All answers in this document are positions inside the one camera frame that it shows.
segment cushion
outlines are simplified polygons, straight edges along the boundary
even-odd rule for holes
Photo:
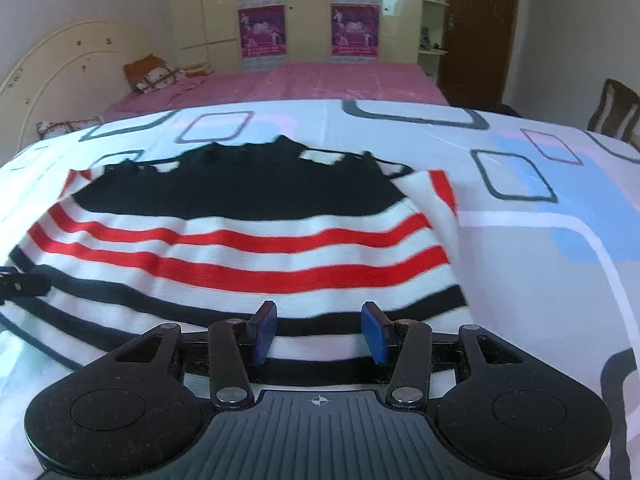
[[[125,65],[123,69],[131,87],[143,94],[172,85],[184,77],[182,70],[176,70],[153,54]]]
[[[81,121],[40,122],[36,124],[36,131],[40,140],[52,139],[62,135],[78,132],[85,128],[92,128],[104,124],[100,117],[90,117]]]

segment cream headboard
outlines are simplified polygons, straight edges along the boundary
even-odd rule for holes
[[[39,121],[81,120],[131,92],[122,66],[151,53],[116,23],[75,23],[31,50],[0,86],[0,163],[32,144]]]

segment purple poster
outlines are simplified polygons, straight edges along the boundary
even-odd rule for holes
[[[378,56],[378,11],[374,5],[332,5],[332,56]]]
[[[287,53],[284,6],[238,10],[242,57],[280,56]]]

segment striped sweater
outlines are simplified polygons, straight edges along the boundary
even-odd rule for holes
[[[78,368],[159,323],[200,331],[272,300],[278,329],[259,381],[367,382],[364,302],[432,321],[465,306],[434,229],[454,220],[441,171],[286,137],[72,171],[11,253],[52,290],[7,302],[0,321]]]

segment chair backrest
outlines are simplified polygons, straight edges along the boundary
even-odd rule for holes
[[[611,110],[609,111],[604,121],[602,121],[603,115],[607,108],[607,95],[611,94]],[[620,128],[623,126],[625,119],[629,117],[629,120],[625,126],[624,131],[620,134]],[[640,118],[640,97],[631,88],[623,85],[620,81],[615,79],[607,79],[602,87],[602,95],[600,96],[600,103],[596,109],[593,117],[589,121],[587,129],[606,135],[608,137],[615,137],[621,139],[624,142],[629,142],[634,133],[634,128],[638,124]],[[596,128],[598,124],[602,122],[602,127],[598,131]]]

